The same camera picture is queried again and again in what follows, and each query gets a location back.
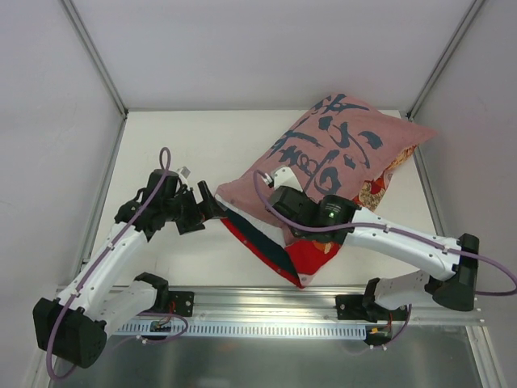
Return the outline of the pink red patterned pillowcase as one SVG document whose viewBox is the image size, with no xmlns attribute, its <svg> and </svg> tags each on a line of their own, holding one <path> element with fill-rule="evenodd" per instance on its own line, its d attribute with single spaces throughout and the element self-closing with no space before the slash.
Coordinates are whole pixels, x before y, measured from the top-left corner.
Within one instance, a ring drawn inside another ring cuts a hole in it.
<svg viewBox="0 0 517 388">
<path fill-rule="evenodd" d="M 337 195 L 375 210 L 394 170 L 435 135 L 433 129 L 385 115 L 360 99 L 343 93 L 328 95 L 240 178 L 217 188 L 216 198 L 229 210 L 223 223 L 268 267 L 303 289 L 342 245 L 296 238 L 259 199 L 260 194 L 269 196 L 272 191 L 254 186 L 254 171 L 270 174 L 281 166 L 290 167 L 310 199 Z M 281 228 L 286 247 L 256 230 L 243 217 L 245 213 Z"/>
</svg>

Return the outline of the white pillow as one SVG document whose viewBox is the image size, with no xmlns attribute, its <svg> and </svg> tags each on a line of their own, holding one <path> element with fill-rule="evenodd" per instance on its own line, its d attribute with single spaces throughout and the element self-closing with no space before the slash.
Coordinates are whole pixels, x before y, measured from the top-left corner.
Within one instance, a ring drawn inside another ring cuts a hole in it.
<svg viewBox="0 0 517 388">
<path fill-rule="evenodd" d="M 264 234 L 266 237 L 268 237 L 271 241 L 276 243 L 277 245 L 280 245 L 281 247 L 286 247 L 286 242 L 284 239 L 284 231 L 277 227 L 270 225 L 264 221 L 260 221 L 259 219 L 250 216 L 249 214 L 245 213 L 243 216 L 256 230 Z"/>
</svg>

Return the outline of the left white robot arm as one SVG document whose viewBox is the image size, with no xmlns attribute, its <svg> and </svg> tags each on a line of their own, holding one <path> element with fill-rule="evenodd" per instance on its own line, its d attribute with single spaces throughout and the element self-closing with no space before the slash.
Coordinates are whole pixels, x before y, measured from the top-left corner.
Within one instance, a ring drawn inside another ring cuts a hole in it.
<svg viewBox="0 0 517 388">
<path fill-rule="evenodd" d="M 160 315 L 169 305 L 167 280 L 143 272 L 128 290 L 109 298 L 111 287 L 138 251 L 168 222 L 180 234 L 204 229 L 211 219 L 225 217 L 204 181 L 202 201 L 173 171 L 155 170 L 145 187 L 123 204 L 103 245 L 72 282 L 54 299 L 41 298 L 32 311 L 39 349 L 86 369 L 103 352 L 107 340 L 142 312 Z"/>
</svg>

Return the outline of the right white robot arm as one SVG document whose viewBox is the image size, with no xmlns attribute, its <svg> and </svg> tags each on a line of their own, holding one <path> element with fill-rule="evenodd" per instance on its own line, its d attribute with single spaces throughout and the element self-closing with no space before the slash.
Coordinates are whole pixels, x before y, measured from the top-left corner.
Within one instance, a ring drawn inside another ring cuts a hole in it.
<svg viewBox="0 0 517 388">
<path fill-rule="evenodd" d="M 298 238 L 361 247 L 416 267 L 416 272 L 403 276 L 371 279 L 362 295 L 337 297 L 338 318 L 371 323 L 403 320 L 410 304 L 429 300 L 449 310 L 473 310 L 478 263 L 470 255 L 478 252 L 477 237 L 418 233 L 340 196 L 314 201 L 285 186 L 277 188 L 267 203 Z"/>
</svg>

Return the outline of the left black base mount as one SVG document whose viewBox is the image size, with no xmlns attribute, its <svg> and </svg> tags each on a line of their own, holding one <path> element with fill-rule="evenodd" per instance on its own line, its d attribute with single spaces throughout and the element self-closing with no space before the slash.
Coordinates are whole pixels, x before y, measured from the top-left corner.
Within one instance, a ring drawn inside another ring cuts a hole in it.
<svg viewBox="0 0 517 388">
<path fill-rule="evenodd" d="M 139 313 L 139 316 L 166 316 L 167 314 L 176 314 L 185 318 L 193 315 L 195 305 L 195 293 L 192 291 L 173 290 L 169 292 L 163 307 L 153 307 Z"/>
</svg>

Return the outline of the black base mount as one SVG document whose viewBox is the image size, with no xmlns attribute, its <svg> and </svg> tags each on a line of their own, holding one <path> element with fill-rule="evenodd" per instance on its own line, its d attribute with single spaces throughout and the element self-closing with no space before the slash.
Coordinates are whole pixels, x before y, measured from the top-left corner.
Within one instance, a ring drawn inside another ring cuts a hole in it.
<svg viewBox="0 0 517 388">
<path fill-rule="evenodd" d="M 195 305 L 195 293 L 192 291 L 173 290 L 169 292 L 163 307 L 153 307 L 139 313 L 139 316 L 166 316 L 167 314 L 176 314 L 185 318 L 193 315 Z"/>
<path fill-rule="evenodd" d="M 405 321 L 409 316 L 407 308 L 388 310 L 377 305 L 372 297 L 360 294 L 339 294 L 335 297 L 338 320 L 364 320 L 370 323 L 378 321 Z"/>
</svg>

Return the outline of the aluminium mounting rail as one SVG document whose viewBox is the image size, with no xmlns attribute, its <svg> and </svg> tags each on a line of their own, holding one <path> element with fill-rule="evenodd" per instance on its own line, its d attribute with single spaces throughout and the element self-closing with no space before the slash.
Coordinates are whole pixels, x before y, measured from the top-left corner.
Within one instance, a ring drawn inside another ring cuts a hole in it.
<svg viewBox="0 0 517 388">
<path fill-rule="evenodd" d="M 335 297 L 362 294 L 358 286 L 208 287 L 171 286 L 195 294 L 193 319 L 257 323 L 336 323 Z M 410 324 L 417 326 L 484 326 L 481 308 L 471 312 L 446 310 L 432 302 L 415 302 Z"/>
</svg>

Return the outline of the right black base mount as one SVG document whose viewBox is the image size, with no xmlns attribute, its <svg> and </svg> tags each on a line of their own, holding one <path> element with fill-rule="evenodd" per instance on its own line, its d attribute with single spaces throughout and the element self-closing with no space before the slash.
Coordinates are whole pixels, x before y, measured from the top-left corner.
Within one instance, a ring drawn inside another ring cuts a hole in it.
<svg viewBox="0 0 517 388">
<path fill-rule="evenodd" d="M 405 321 L 409 316 L 407 308 L 388 310 L 377 305 L 372 297 L 360 294 L 339 294 L 335 297 L 338 320 L 364 320 L 370 323 L 378 321 Z"/>
</svg>

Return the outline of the left aluminium frame post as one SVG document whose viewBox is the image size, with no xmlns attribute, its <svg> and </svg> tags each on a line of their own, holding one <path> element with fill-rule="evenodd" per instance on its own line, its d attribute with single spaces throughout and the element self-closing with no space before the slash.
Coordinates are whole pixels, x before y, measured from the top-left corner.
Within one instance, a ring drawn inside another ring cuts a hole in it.
<svg viewBox="0 0 517 388">
<path fill-rule="evenodd" d="M 128 114 L 128 109 L 125 106 L 123 99 L 106 67 L 104 60 L 102 59 L 100 52 L 98 51 L 94 40 L 91 37 L 88 28 L 80 15 L 80 12 L 72 0 L 60 0 L 59 1 L 63 11 L 65 12 L 68 20 L 72 25 L 72 29 L 76 33 L 79 41 L 86 51 L 86 55 L 89 57 L 92 65 L 98 73 L 102 84 L 107 90 L 111 101 L 115 104 L 117 111 L 125 119 Z"/>
</svg>

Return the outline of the aluminium frame post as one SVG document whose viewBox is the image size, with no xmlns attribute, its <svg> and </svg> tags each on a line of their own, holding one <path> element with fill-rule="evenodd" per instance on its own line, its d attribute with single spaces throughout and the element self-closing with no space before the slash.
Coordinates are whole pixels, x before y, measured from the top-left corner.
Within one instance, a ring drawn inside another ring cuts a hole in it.
<svg viewBox="0 0 517 388">
<path fill-rule="evenodd" d="M 433 66 L 420 92 L 418 93 L 414 102 L 410 105 L 410 108 L 406 113 L 406 119 L 408 121 L 412 122 L 415 120 L 415 117 L 417 116 L 418 112 L 422 108 L 423 104 L 426 102 L 428 95 L 431 93 L 434 86 L 439 81 L 441 75 L 447 68 L 453 55 L 456 53 L 461 42 L 468 34 L 470 28 L 479 16 L 485 4 L 486 0 L 473 0 L 469 3 L 466 12 L 461 17 L 460 22 L 457 24 L 454 32 L 452 33 L 450 39 L 448 40 L 442 53 L 440 54 L 437 62 Z"/>
<path fill-rule="evenodd" d="M 117 111 L 125 119 L 128 114 L 128 109 L 125 106 L 123 99 L 106 67 L 104 60 L 102 59 L 100 52 L 98 51 L 94 40 L 91 37 L 88 28 L 80 15 L 80 12 L 72 0 L 60 0 L 59 1 L 63 11 L 65 12 L 68 20 L 72 25 L 72 29 L 76 33 L 79 41 L 86 51 L 86 55 L 89 57 L 92 65 L 98 73 L 102 84 L 107 90 L 111 101 L 115 104 Z"/>
</svg>

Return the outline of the right aluminium frame post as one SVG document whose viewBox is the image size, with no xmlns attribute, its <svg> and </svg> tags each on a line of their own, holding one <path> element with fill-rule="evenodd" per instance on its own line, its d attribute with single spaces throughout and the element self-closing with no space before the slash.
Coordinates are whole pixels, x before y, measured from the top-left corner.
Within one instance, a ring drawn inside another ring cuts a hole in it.
<svg viewBox="0 0 517 388">
<path fill-rule="evenodd" d="M 468 34 L 470 28 L 479 16 L 485 4 L 486 0 L 473 0 L 469 3 L 466 12 L 461 17 L 460 22 L 457 24 L 454 32 L 452 33 L 450 39 L 448 40 L 442 53 L 440 54 L 437 62 L 433 66 L 420 92 L 418 93 L 414 102 L 410 105 L 410 108 L 406 113 L 406 119 L 408 121 L 412 122 L 415 120 L 415 117 L 417 116 L 418 112 L 422 108 L 423 104 L 426 102 L 428 95 L 431 93 L 434 86 L 439 81 L 441 75 L 447 68 L 453 55 L 456 53 L 461 42 Z"/>
</svg>

